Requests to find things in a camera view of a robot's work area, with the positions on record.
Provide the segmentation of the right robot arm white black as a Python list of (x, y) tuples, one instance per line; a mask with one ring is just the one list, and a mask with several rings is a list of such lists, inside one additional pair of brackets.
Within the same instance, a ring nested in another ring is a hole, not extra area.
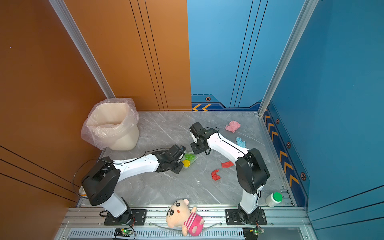
[(267, 165), (259, 150), (242, 148), (227, 140), (216, 127), (204, 128), (200, 122), (190, 127), (194, 154), (209, 155), (212, 150), (226, 157), (236, 166), (237, 179), (243, 189), (238, 206), (239, 220), (244, 225), (266, 225), (264, 210), (259, 205), (262, 189), (270, 177)]

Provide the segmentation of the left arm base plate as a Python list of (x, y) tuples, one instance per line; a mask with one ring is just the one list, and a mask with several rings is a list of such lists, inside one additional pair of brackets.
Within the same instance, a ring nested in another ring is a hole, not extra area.
[(113, 217), (108, 211), (100, 212), (100, 216), (105, 219), (105, 226), (143, 226), (147, 217), (146, 209), (131, 209), (123, 213), (120, 217)]

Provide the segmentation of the yellow paper scrap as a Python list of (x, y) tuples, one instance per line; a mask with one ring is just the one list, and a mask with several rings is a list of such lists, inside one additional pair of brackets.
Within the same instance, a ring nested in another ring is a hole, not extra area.
[(183, 167), (184, 167), (184, 168), (189, 168), (190, 165), (191, 165), (191, 161), (189, 161), (189, 160), (184, 160), (184, 161), (183, 161)]

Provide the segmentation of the green paper scrap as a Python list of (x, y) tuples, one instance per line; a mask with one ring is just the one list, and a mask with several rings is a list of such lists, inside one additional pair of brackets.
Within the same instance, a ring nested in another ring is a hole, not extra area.
[(196, 155), (187, 153), (185, 154), (185, 160), (194, 161), (196, 159)]

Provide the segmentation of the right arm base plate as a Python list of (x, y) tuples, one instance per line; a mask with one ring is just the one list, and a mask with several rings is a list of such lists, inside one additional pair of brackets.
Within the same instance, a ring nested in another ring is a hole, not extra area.
[(229, 226), (234, 225), (259, 225), (266, 226), (267, 217), (265, 211), (257, 208), (251, 214), (247, 214), (242, 209), (226, 209), (226, 223)]

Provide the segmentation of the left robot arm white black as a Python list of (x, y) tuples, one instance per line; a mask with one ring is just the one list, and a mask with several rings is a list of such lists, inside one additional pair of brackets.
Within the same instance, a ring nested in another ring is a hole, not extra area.
[(185, 152), (184, 146), (173, 145), (149, 151), (149, 154), (135, 159), (101, 158), (81, 180), (83, 190), (91, 206), (104, 208), (111, 221), (120, 225), (131, 224), (134, 214), (127, 201), (115, 193), (117, 184), (144, 173), (172, 171), (178, 174), (183, 167)]

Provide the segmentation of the green dustpan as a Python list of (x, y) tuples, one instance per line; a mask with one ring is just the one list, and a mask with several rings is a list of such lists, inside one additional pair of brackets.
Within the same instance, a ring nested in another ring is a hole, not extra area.
[(186, 153), (182, 158), (183, 168), (189, 168), (196, 161), (197, 158), (198, 157), (193, 152)]

